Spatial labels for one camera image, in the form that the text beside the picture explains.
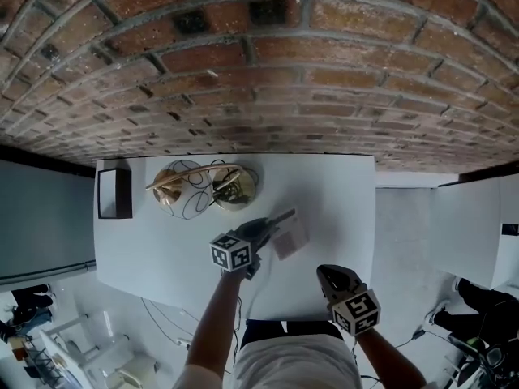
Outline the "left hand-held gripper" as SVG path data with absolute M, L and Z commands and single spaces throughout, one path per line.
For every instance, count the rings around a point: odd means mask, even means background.
M 295 214 L 296 209 L 292 207 L 271 219 L 251 220 L 218 235 L 209 243 L 212 262 L 226 272 L 244 269 L 245 278 L 251 280 L 260 268 L 260 249 L 267 244 L 278 227 Z

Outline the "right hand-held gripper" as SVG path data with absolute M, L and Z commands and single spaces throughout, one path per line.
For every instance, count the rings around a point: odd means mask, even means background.
M 380 304 L 374 290 L 350 269 L 324 269 L 324 294 L 333 322 L 351 336 L 375 327 L 380 321 Z

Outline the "person's right forearm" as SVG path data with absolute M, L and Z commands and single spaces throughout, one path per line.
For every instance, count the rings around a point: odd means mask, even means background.
M 374 328 L 356 336 L 385 389 L 423 389 L 426 379 L 418 368 Z

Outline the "person's left forearm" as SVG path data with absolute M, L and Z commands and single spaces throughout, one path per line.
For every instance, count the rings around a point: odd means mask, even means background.
M 172 389 L 221 389 L 244 277 L 243 269 L 221 276 L 195 330 L 183 371 Z

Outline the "person's black trousers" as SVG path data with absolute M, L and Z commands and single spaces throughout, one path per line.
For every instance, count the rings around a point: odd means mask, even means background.
M 329 321 L 281 321 L 248 319 L 240 348 L 249 343 L 287 336 L 328 335 L 343 340 L 340 330 Z

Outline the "globe table lamp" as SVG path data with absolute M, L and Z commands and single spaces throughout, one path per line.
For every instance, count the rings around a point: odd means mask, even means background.
M 168 215 L 192 220 L 212 205 L 227 212 L 244 209 L 255 199 L 259 179 L 254 169 L 222 159 L 209 165 L 181 159 L 163 167 L 146 190 Z

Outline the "white desk with drawers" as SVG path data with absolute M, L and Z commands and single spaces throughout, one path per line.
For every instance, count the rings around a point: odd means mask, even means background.
M 295 208 L 309 237 L 287 259 L 271 246 L 240 291 L 242 316 L 318 320 L 328 315 L 316 270 L 335 264 L 371 278 L 375 241 L 375 163 L 371 156 L 228 154 L 259 175 L 251 205 L 238 212 L 211 206 L 192 220 L 167 214 L 146 191 L 169 156 L 122 159 L 131 171 L 133 216 L 93 222 L 98 279 L 116 289 L 202 314 L 220 279 L 210 241 L 260 217 Z

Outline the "white tall cabinet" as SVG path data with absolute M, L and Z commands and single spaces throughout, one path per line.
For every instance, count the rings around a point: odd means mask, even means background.
M 487 289 L 519 280 L 519 174 L 435 189 L 428 258 L 439 270 Z

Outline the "black tissue box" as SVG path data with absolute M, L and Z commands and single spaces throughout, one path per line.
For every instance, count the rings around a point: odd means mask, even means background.
M 99 219 L 125 220 L 133 217 L 132 178 L 129 169 L 97 172 L 97 214 Z

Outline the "white plastic chair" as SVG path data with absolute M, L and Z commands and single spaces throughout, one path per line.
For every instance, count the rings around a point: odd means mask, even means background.
M 159 363 L 138 353 L 105 379 L 106 389 L 160 389 L 157 381 Z

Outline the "grey refrigerator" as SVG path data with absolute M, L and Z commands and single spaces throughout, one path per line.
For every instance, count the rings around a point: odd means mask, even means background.
M 94 180 L 0 160 L 0 292 L 96 268 Z

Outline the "white low wall panel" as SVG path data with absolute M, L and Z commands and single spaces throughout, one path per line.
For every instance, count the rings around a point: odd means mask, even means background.
M 376 188 L 434 189 L 442 185 L 458 182 L 459 175 L 455 173 L 423 173 L 423 172 L 375 172 Z

